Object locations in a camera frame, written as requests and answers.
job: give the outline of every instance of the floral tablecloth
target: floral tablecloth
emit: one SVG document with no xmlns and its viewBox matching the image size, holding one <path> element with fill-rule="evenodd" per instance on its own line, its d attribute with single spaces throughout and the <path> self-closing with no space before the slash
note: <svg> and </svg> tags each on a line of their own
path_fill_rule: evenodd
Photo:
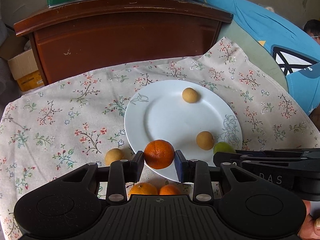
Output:
<svg viewBox="0 0 320 240">
<path fill-rule="evenodd" d="M 167 79 L 194 82 L 219 95 L 238 117 L 244 150 L 317 147 L 319 143 L 320 133 L 291 96 L 226 38 L 201 57 L 90 71 L 6 107 L 0 123 L 0 221 L 5 238 L 20 236 L 13 208 L 24 194 L 85 163 L 104 166 L 105 152 L 112 148 L 123 149 L 131 158 L 134 153 L 124 130 L 126 106 L 142 87 Z M 229 140 L 233 132 L 233 122 L 225 122 L 222 137 Z M 157 187 L 175 183 L 146 167 L 141 181 Z M 127 184 L 127 190 L 131 187 L 132 183 Z M 191 185 L 179 187 L 192 192 Z M 105 193 L 106 183 L 102 183 L 98 197 Z"/>
</svg>

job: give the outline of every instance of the drawer front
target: drawer front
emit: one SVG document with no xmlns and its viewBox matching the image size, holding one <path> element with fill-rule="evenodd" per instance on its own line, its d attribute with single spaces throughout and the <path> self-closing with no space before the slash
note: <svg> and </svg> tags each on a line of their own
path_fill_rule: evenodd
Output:
<svg viewBox="0 0 320 240">
<path fill-rule="evenodd" d="M 216 20 L 153 12 L 75 19 L 34 32 L 49 84 L 122 63 L 204 54 L 220 30 Z"/>
</svg>

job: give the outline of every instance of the finger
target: finger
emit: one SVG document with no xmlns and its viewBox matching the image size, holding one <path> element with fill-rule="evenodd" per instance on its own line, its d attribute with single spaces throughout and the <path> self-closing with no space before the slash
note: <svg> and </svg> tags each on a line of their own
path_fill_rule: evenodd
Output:
<svg viewBox="0 0 320 240">
<path fill-rule="evenodd" d="M 315 222 L 310 215 L 307 215 L 300 229 L 299 236 L 303 239 L 320 239 L 320 236 L 315 234 Z"/>
<path fill-rule="evenodd" d="M 310 214 L 310 209 L 311 209 L 311 203 L 308 200 L 302 200 L 304 202 L 304 204 L 306 205 L 306 209 L 307 209 L 307 215 Z"/>
<path fill-rule="evenodd" d="M 320 239 L 320 218 L 315 221 L 313 231 L 318 236 L 316 239 Z"/>
</svg>

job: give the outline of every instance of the white plate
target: white plate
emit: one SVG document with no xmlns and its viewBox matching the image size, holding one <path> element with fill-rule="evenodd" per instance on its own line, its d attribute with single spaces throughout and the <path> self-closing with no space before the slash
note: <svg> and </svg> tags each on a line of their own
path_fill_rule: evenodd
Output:
<svg viewBox="0 0 320 240">
<path fill-rule="evenodd" d="M 196 90 L 201 99 L 189 104 L 182 99 L 185 88 Z M 196 144 L 196 136 L 209 131 L 217 141 L 226 141 L 236 150 L 242 147 L 238 119 L 230 107 L 209 89 L 181 80 L 165 80 L 147 85 L 130 100 L 124 115 L 124 128 L 135 153 L 153 140 L 170 142 L 187 160 L 198 159 L 213 164 L 213 150 Z M 178 182 L 174 162 L 155 173 Z"/>
</svg>

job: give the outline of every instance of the screw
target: screw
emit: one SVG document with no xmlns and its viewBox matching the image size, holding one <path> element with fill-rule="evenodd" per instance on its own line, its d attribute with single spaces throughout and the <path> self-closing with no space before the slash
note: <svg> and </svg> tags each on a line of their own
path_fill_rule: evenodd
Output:
<svg viewBox="0 0 320 240">
<path fill-rule="evenodd" d="M 109 196 L 109 200 L 112 202 L 119 202 L 124 199 L 124 196 L 121 194 L 112 194 Z"/>
<path fill-rule="evenodd" d="M 199 194 L 196 196 L 196 199 L 201 202 L 206 202 L 211 200 L 211 196 L 208 194 Z"/>
</svg>

